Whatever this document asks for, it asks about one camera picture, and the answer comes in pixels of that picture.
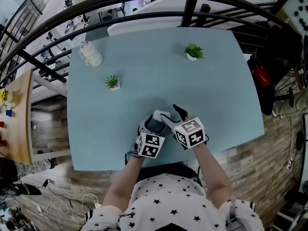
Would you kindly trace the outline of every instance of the wooden floor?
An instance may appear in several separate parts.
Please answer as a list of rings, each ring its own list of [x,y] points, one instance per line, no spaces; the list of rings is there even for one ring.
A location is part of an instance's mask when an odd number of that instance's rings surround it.
[[[66,98],[61,97],[34,105],[31,114],[32,129],[36,125],[36,130],[32,130],[33,147],[36,151],[49,152],[69,148]],[[264,136],[215,154],[215,157],[230,177],[235,196],[258,203],[257,213],[264,226],[268,227],[276,212],[287,203],[284,201],[285,194],[289,189],[296,187],[295,181],[299,179],[302,154],[295,153],[295,139],[297,132],[302,129],[302,119],[300,116],[293,117],[292,120],[270,119],[264,126]],[[294,163],[288,170],[286,163],[291,154]],[[101,203],[116,172],[74,171],[70,157],[63,157],[60,160],[61,163],[54,169],[23,177],[23,183],[42,186],[45,179],[51,179],[54,185],[50,184],[50,189],[56,194],[82,201],[82,196],[91,192],[97,195]],[[189,162],[189,165],[197,170],[196,161]],[[54,204],[51,204],[49,214],[40,219],[37,205],[46,212],[45,207],[54,195],[48,188],[40,190],[42,195],[20,195],[7,199],[7,203],[9,206],[21,207],[22,212],[41,231],[78,230],[80,227],[70,226],[62,219]],[[54,201],[59,208],[66,211],[66,206],[60,200]],[[85,203],[89,207],[94,208],[94,202],[95,197],[86,196]],[[83,213],[80,203],[73,201],[72,204],[75,213]],[[77,226],[69,214],[63,215]]]

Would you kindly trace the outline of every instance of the shirt sleeve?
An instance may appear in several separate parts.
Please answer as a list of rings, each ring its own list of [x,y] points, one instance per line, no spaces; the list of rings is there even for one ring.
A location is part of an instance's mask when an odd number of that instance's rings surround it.
[[[264,227],[255,207],[253,202],[232,199],[223,203],[218,211],[226,221],[227,231],[263,231]]]
[[[85,225],[81,231],[91,230],[119,230],[119,217],[122,211],[111,205],[103,206],[94,210],[90,210],[85,216]]]

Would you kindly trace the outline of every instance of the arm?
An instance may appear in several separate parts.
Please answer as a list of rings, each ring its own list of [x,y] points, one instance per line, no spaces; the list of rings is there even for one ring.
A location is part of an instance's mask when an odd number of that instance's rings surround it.
[[[193,148],[206,186],[211,194],[212,203],[218,209],[232,197],[230,181],[207,146],[201,143]]]
[[[113,205],[123,212],[127,209],[144,157],[132,157],[116,177],[104,198],[103,205]]]

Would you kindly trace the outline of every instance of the light blue table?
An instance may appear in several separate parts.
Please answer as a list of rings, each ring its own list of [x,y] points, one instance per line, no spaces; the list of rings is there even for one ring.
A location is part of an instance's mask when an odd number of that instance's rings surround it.
[[[203,48],[204,59],[189,61],[184,47]],[[213,152],[264,134],[257,92],[244,55],[230,31],[164,28],[126,33],[93,42],[104,61],[87,66],[72,51],[68,80],[68,133],[75,170],[120,170],[132,149],[139,122],[155,109],[176,113],[189,107],[205,126]],[[119,76],[111,91],[107,76]],[[192,150],[167,137],[145,166],[194,158]]]

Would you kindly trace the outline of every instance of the green plant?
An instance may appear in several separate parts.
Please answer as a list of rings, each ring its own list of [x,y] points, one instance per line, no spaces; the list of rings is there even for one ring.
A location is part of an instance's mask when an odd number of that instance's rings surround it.
[[[190,56],[195,57],[195,58],[202,58],[203,59],[203,54],[202,50],[200,47],[196,46],[195,44],[189,43],[187,47],[185,47],[185,53],[188,53]]]
[[[109,89],[115,88],[119,85],[119,79],[115,75],[110,75],[110,77],[106,79],[106,84]]]

